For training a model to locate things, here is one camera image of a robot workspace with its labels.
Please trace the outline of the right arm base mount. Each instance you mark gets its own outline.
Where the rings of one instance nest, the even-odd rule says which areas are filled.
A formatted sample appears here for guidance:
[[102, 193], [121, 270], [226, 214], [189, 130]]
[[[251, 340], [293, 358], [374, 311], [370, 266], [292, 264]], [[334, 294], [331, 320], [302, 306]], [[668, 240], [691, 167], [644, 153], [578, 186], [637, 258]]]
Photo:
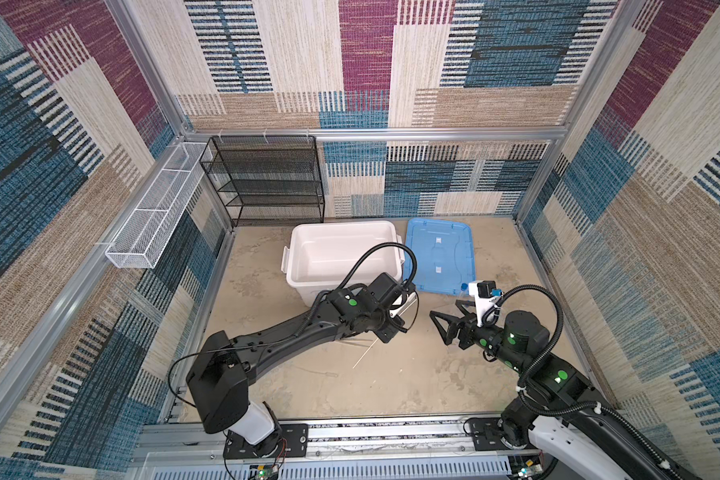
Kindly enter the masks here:
[[500, 417], [470, 417], [462, 429], [478, 452], [536, 450], [525, 430]]

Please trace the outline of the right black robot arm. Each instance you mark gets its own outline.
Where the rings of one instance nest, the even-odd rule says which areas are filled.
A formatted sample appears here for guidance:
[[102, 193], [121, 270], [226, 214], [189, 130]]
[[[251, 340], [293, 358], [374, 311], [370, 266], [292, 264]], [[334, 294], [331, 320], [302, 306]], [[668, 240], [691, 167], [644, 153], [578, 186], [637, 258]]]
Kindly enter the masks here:
[[[501, 312], [513, 296], [534, 291], [555, 310], [548, 330], [531, 312]], [[641, 433], [586, 375], [554, 354], [564, 330], [559, 300], [544, 287], [526, 284], [506, 292], [492, 281], [477, 282], [469, 300], [455, 303], [459, 315], [431, 311], [444, 344], [481, 349], [484, 359], [518, 375], [517, 397], [502, 412], [503, 443], [550, 453], [582, 477], [598, 479], [692, 479], [694, 473]]]

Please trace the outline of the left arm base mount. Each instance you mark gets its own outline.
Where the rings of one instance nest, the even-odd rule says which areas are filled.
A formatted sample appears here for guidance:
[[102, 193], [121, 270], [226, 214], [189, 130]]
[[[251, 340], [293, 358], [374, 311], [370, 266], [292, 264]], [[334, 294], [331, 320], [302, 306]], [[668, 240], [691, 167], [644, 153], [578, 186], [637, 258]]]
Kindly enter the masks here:
[[307, 454], [309, 425], [286, 423], [257, 445], [249, 444], [241, 435], [228, 430], [223, 450], [225, 460], [303, 458]]

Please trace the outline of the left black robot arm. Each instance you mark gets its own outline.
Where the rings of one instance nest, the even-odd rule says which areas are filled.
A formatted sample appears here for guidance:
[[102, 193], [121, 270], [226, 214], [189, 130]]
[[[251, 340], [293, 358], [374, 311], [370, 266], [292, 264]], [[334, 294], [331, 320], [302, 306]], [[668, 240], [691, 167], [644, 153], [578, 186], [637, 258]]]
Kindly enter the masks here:
[[393, 243], [410, 261], [407, 277], [397, 280], [382, 272], [368, 284], [352, 281], [359, 267], [382, 242], [367, 250], [339, 285], [320, 291], [309, 309], [267, 329], [229, 338], [224, 331], [209, 336], [202, 348], [187, 355], [192, 365], [185, 382], [193, 407], [207, 434], [230, 431], [258, 454], [270, 452], [282, 437], [272, 409], [254, 402], [249, 388], [285, 361], [317, 346], [371, 332], [383, 343], [408, 331], [400, 309], [415, 294], [418, 270], [413, 250]]

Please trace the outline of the white plastic bin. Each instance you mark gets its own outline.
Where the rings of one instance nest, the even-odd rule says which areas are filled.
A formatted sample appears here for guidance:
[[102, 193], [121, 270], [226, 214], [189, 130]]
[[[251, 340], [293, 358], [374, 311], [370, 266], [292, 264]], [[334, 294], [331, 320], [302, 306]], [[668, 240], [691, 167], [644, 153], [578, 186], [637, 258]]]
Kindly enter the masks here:
[[320, 291], [338, 286], [370, 248], [401, 241], [389, 221], [301, 224], [283, 249], [281, 271], [303, 303], [311, 306]]

